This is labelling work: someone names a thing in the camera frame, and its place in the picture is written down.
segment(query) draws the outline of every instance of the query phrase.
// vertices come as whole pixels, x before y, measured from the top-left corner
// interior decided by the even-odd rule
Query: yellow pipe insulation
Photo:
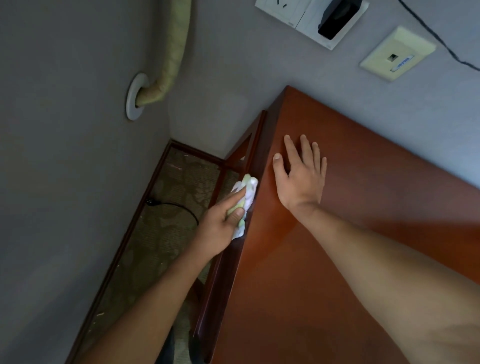
[[[192,0],[172,0],[162,72],[149,87],[139,90],[135,100],[137,107],[163,100],[175,83],[187,42],[191,8]]]

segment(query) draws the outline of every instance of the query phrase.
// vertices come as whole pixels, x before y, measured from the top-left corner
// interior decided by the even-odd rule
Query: wooden cabinet
[[[260,185],[246,235],[212,265],[195,330],[203,355],[215,364],[407,363],[278,200],[273,155],[286,156],[285,134],[298,143],[303,133],[328,158],[325,209],[480,283],[480,191],[287,87],[227,159]]]

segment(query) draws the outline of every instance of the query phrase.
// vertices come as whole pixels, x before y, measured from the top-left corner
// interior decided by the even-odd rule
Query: power cord
[[[187,211],[190,215],[193,216],[193,218],[195,219],[197,225],[199,224],[198,219],[197,219],[197,217],[195,216],[195,214],[194,214],[190,209],[188,209],[187,207],[185,207],[184,205],[176,204],[175,202],[162,202],[162,201],[155,200],[154,198],[148,198],[148,199],[145,201],[145,203],[146,203],[148,206],[171,205],[171,206],[176,206],[176,207],[183,208],[185,211]]]
[[[460,58],[455,54],[455,52],[453,52],[446,44],[445,42],[443,41],[443,39],[440,38],[440,36],[434,32],[433,29],[431,29],[423,20],[422,18],[420,18],[417,14],[415,14],[415,12],[410,9],[408,7],[407,4],[405,4],[402,0],[398,0],[398,2],[400,4],[402,4],[402,6],[405,8],[405,10],[407,10],[415,19],[417,19],[417,21],[421,24],[421,26],[423,26],[431,35],[433,35],[435,37],[436,40],[438,40],[447,50],[448,50],[448,53],[450,53],[450,55],[453,57],[454,60],[456,60],[458,63],[461,63],[461,64],[464,64],[465,66],[468,66],[470,67],[471,69],[473,70],[476,70],[476,71],[479,71],[480,72],[480,68],[469,63],[469,62],[465,62],[465,61],[461,61]]]

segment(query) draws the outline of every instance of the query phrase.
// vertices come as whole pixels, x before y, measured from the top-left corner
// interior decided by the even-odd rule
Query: cleaning rag
[[[247,217],[247,211],[252,206],[253,198],[255,197],[255,192],[257,191],[258,179],[252,177],[249,174],[246,174],[243,177],[243,180],[236,182],[233,185],[232,192],[240,191],[243,187],[246,186],[245,196],[230,210],[228,210],[227,215],[230,215],[236,208],[242,207],[245,210],[243,217],[239,221],[238,226],[233,232],[233,238],[239,238],[243,236],[245,232],[245,218]]]

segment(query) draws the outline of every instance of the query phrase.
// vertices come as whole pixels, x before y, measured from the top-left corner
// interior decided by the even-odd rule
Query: floor
[[[189,208],[198,219],[207,210],[218,178],[217,165],[171,148],[153,188],[152,197]],[[219,199],[238,179],[229,171]],[[145,206],[117,266],[96,318],[82,343],[88,349],[155,282],[195,234],[195,219],[176,206]],[[205,283],[209,265],[200,273]],[[175,363],[190,363],[189,308],[182,306],[175,321]]]

